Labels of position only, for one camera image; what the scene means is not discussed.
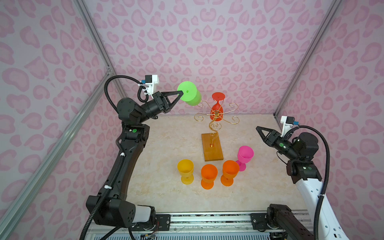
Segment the green wine glass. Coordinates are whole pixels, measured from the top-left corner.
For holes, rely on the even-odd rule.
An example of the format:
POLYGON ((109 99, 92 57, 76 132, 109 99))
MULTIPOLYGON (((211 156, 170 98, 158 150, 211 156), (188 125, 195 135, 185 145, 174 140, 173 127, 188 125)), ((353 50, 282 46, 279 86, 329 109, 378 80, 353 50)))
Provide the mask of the green wine glass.
POLYGON ((183 92, 181 101, 187 103, 190 106, 197 106, 202 100, 201 93, 193 82, 186 81, 180 83, 178 86, 178 91, 183 92))

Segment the pink wine glass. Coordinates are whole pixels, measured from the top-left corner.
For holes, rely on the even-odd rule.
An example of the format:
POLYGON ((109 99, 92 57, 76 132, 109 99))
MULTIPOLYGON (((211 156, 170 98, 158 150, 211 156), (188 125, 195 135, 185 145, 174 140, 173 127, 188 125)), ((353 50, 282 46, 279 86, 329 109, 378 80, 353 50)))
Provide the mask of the pink wine glass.
POLYGON ((239 166, 239 171, 243 172, 247 168, 249 163, 254 157, 254 150, 249 146, 241 146, 238 151, 238 159, 236 163, 239 166))

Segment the red wine glass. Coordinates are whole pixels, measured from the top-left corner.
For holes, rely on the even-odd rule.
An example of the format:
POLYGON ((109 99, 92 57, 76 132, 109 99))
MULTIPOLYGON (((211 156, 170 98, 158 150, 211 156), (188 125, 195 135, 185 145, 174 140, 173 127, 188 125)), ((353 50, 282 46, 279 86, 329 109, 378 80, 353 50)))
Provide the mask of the red wine glass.
POLYGON ((216 103, 211 108, 210 118, 214 122, 219 122, 223 119, 224 110, 221 103, 224 101, 225 97, 225 94, 221 92, 212 94, 212 98, 216 103))

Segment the orange front wine glass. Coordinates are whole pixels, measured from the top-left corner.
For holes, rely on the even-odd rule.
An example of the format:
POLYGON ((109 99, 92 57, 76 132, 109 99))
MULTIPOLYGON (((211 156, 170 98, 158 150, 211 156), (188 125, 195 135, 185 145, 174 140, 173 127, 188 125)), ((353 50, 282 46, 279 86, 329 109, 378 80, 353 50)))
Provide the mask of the orange front wine glass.
POLYGON ((234 178, 237 176, 239 171, 240 167, 237 162, 232 160, 225 161, 223 164, 223 175, 221 176, 221 183, 226 187, 232 186, 234 183, 234 178))

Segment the orange wine glass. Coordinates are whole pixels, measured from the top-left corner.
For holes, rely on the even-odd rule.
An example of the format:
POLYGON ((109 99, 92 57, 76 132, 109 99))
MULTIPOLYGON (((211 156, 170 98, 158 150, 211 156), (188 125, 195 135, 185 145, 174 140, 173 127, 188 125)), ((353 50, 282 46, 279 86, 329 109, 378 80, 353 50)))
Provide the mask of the orange wine glass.
POLYGON ((226 187, 232 186, 234 183, 234 178, 237 176, 239 171, 240 167, 237 162, 232 160, 225 161, 223 164, 223 175, 221 176, 221 183, 226 187))
POLYGON ((203 166, 201 169, 201 176, 202 176, 201 186, 205 190, 212 189, 217 175, 218 175, 218 169, 214 165, 207 164, 203 166))

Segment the yellow wine glass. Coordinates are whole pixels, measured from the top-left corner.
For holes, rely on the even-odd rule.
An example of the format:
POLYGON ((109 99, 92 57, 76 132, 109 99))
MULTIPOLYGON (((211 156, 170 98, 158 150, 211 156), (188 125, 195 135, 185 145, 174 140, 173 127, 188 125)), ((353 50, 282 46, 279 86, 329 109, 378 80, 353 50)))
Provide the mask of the yellow wine glass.
POLYGON ((177 165, 181 175, 181 181, 185 185, 190 185, 194 181, 194 163, 191 160, 181 160, 177 165))

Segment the orange back wine glass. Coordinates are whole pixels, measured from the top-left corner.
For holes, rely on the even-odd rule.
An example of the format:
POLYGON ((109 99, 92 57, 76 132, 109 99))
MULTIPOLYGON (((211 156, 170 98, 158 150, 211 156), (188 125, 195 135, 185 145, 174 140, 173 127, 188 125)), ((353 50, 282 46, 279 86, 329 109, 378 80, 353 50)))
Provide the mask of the orange back wine glass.
POLYGON ((201 169, 201 176, 202 176, 201 186, 205 190, 212 189, 217 175, 218 175, 218 169, 214 165, 207 164, 203 166, 201 169))

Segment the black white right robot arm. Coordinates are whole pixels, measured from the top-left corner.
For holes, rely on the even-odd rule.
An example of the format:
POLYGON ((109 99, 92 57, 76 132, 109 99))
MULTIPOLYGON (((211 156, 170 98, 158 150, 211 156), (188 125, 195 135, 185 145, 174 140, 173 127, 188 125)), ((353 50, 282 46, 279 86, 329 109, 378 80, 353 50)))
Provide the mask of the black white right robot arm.
POLYGON ((330 177, 330 147, 326 138, 316 129, 298 125, 285 134, 258 126, 257 132, 263 142, 277 153, 288 158, 287 175, 296 185, 313 223, 309 231, 286 205, 270 204, 265 225, 270 229, 282 229, 286 238, 292 240, 346 240, 339 221, 327 198, 330 177), (325 174, 322 176, 313 162, 322 141, 326 150, 325 174))

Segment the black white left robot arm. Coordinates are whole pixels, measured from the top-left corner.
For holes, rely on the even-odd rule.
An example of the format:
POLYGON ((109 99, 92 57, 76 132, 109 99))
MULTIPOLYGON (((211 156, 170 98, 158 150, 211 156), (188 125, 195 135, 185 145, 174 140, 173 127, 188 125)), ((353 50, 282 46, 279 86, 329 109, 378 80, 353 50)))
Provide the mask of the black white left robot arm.
POLYGON ((90 216, 83 228, 84 233, 92 222, 118 228, 140 224, 151 229, 155 225, 155 209, 128 202, 127 190, 136 162, 149 138, 150 127, 144 122, 157 118, 160 113, 168 113, 182 96, 182 91, 156 92, 153 99, 143 105, 130 98, 118 102, 118 117, 122 121, 122 133, 116 140, 118 156, 104 186, 96 196, 87 199, 90 216))

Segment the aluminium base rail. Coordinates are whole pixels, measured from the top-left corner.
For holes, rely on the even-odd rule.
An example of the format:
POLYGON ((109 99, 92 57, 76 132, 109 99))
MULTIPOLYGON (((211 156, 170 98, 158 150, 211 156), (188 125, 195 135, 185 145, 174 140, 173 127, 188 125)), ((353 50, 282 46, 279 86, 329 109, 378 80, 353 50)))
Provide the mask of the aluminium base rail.
POLYGON ((159 213, 156 224, 145 229, 139 224, 121 228, 91 224, 87 240, 294 240, 281 227, 267 224, 266 212, 159 213))

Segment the aluminium frame left post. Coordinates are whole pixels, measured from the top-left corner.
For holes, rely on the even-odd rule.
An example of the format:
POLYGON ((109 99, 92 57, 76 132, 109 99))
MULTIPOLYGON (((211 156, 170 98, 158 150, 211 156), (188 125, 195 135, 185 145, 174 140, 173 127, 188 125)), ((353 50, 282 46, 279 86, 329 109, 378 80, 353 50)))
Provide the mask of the aluminium frame left post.
POLYGON ((105 96, 105 82, 111 78, 112 76, 116 76, 117 72, 114 68, 114 65, 107 53, 106 47, 102 42, 102 38, 100 37, 95 21, 93 20, 91 13, 87 7, 86 1, 74 1, 74 4, 77 7, 79 14, 81 15, 86 29, 89 31, 92 41, 96 46, 98 53, 102 59, 104 66, 107 69, 107 72, 103 76, 101 82, 98 84, 96 89, 91 93, 89 99, 84 103, 83 107, 79 111, 81 116, 89 115, 90 112, 96 106, 96 103, 101 99, 102 96, 105 96))

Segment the aluminium frame post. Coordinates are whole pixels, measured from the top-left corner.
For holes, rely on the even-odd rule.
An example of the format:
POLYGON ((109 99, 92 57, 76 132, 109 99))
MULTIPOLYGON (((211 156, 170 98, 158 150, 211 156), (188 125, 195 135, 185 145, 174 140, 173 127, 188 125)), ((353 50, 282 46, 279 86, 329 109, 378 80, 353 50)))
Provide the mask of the aluminium frame post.
POLYGON ((327 10, 321 24, 319 25, 316 33, 314 34, 313 39, 310 41, 310 45, 309 45, 308 49, 306 50, 302 60, 300 61, 300 64, 299 64, 297 70, 295 71, 286 91, 284 92, 283 97, 282 97, 276 111, 274 112, 275 119, 277 119, 278 115, 283 112, 283 107, 284 107, 288 97, 290 96, 290 94, 291 94, 293 88, 295 87, 297 81, 300 79, 304 68, 308 65, 311 57, 316 52, 318 46, 320 45, 322 38, 326 34, 328 28, 330 27, 330 25, 334 21, 335 15, 337 14, 340 6, 342 5, 342 2, 343 2, 342 0, 331 1, 329 9, 327 10))
POLYGON ((87 7, 86 1, 74 1, 74 4, 77 7, 79 14, 81 15, 86 29, 89 31, 92 41, 96 46, 98 53, 102 59, 104 66, 107 69, 107 72, 103 76, 101 82, 98 84, 96 89, 91 93, 89 99, 84 103, 83 107, 79 111, 81 116, 89 115, 90 112, 96 106, 96 103, 101 99, 102 96, 105 96, 105 82, 111 78, 112 76, 116 76, 117 72, 114 68, 114 65, 107 53, 106 47, 102 42, 102 38, 100 37, 95 21, 93 20, 91 13, 87 7))

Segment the aluminium frame right post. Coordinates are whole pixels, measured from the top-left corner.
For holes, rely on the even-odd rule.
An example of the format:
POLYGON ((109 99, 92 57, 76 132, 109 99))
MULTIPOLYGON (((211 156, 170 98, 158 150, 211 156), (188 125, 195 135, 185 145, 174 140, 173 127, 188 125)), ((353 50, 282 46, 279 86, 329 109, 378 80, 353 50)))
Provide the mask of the aluminium frame right post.
POLYGON ((316 33, 314 34, 313 39, 310 41, 310 45, 309 45, 308 49, 306 50, 302 60, 300 61, 300 64, 299 64, 297 70, 295 71, 286 91, 284 92, 283 97, 282 97, 276 111, 274 112, 275 119, 277 119, 278 115, 283 112, 283 107, 284 107, 288 97, 290 96, 290 94, 291 94, 293 88, 295 87, 297 81, 300 79, 304 68, 308 65, 311 57, 316 52, 318 46, 320 45, 322 38, 326 34, 328 28, 330 27, 330 25, 334 21, 335 15, 337 14, 340 6, 342 5, 342 2, 343 2, 342 0, 331 1, 329 9, 327 10, 321 24, 319 25, 316 33))

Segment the aluminium frame left strut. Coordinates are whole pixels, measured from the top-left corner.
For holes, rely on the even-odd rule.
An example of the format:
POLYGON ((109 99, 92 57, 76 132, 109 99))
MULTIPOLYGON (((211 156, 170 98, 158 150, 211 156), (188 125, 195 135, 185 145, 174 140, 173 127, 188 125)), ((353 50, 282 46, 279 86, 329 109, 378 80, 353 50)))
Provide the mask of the aluminium frame left strut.
POLYGON ((62 136, 43 159, 42 164, 26 183, 20 194, 10 205, 1 221, 1 239, 7 240, 23 218, 30 204, 34 201, 40 189, 51 175, 52 171, 63 157, 73 139, 93 111, 95 105, 104 94, 104 84, 114 73, 106 73, 91 96, 86 100, 78 114, 70 122, 62 136))

